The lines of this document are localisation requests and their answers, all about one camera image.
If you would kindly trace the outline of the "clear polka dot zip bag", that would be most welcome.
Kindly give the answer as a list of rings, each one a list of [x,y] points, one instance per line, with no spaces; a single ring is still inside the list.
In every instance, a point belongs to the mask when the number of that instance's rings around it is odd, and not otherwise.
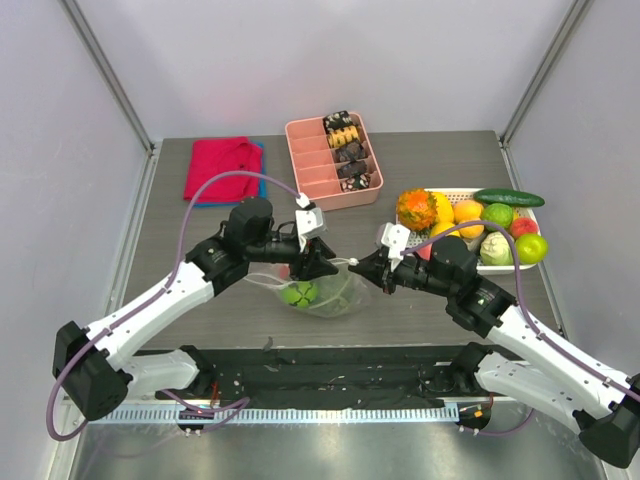
[[[333,319],[366,308],[371,294],[364,281],[349,270],[355,258],[335,258],[330,262],[338,273],[314,280],[294,280],[286,264],[268,265],[250,272],[244,281],[272,292],[284,305],[319,318]]]

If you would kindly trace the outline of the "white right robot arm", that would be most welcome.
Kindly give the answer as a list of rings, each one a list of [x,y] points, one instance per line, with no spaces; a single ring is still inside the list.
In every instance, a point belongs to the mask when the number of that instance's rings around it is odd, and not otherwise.
[[[387,294],[404,287],[445,298],[456,324],[491,342],[490,348],[470,344],[455,360],[457,391],[511,397],[565,425],[602,461],[630,466],[639,450],[637,376],[591,357],[535,319],[520,294],[478,273],[461,239],[435,241],[427,260],[400,248],[384,243],[349,269]]]

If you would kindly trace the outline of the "green bell pepper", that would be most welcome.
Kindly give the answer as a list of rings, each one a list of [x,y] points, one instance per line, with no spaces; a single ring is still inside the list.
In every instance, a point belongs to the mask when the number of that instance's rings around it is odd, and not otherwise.
[[[281,291],[281,299],[296,308],[310,307],[318,296],[318,287],[314,282],[293,282]]]

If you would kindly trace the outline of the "red apple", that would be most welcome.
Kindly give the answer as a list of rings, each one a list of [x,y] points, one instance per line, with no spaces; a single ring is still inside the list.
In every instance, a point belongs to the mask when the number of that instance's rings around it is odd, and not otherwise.
[[[281,265],[276,269],[276,275],[281,280],[289,280],[289,267],[287,265]]]

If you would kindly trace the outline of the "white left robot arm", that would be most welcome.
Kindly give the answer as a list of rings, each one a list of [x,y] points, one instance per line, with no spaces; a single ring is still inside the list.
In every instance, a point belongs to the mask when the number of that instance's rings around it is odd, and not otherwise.
[[[145,365],[134,355],[179,317],[244,279],[253,263],[285,264],[296,281],[337,274],[336,255],[321,238],[325,230],[322,210],[307,198],[299,200],[290,232],[275,228],[268,200],[242,201],[161,282],[86,327],[61,327],[53,359],[57,386],[88,421],[107,416],[135,393],[174,389],[205,397],[213,375],[194,348],[156,355]]]

